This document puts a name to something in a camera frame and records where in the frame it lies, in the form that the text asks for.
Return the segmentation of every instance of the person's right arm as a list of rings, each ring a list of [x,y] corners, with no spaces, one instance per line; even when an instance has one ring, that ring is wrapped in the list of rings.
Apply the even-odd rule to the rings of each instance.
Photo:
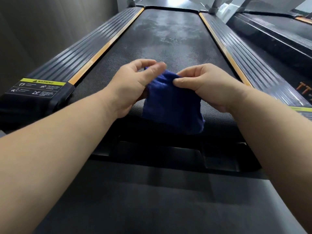
[[[174,85],[232,114],[287,207],[312,233],[312,122],[214,65],[189,67],[178,75],[182,78]]]

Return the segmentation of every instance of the bare skin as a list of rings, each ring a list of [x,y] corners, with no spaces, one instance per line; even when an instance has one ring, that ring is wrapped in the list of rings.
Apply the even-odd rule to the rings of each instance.
[[[137,72],[144,66],[150,67]],[[165,68],[155,60],[136,60],[122,66],[98,93],[1,138],[0,233],[32,232],[111,124],[129,112],[145,86]],[[216,109],[233,115],[286,205],[312,233],[312,122],[211,64],[178,74],[182,78],[174,80],[177,87],[192,89]]]

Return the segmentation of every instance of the blue cloth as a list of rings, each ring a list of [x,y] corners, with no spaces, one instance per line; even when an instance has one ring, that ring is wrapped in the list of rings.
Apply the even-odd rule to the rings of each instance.
[[[201,133],[205,122],[200,112],[201,98],[193,90],[174,86],[175,78],[179,76],[166,70],[147,85],[149,94],[142,117],[174,126],[182,133]]]

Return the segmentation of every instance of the forearm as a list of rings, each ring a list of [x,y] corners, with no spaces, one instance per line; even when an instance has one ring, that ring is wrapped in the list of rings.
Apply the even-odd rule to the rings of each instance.
[[[116,119],[105,94],[0,139],[1,233],[31,232],[72,182]]]
[[[233,117],[288,208],[312,231],[312,122],[257,90]]]

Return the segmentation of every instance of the person's right hand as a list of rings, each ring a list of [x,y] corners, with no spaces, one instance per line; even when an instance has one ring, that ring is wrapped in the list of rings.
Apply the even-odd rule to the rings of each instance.
[[[191,66],[180,71],[173,84],[194,90],[220,112],[231,112],[246,97],[249,89],[224,70],[212,64]]]

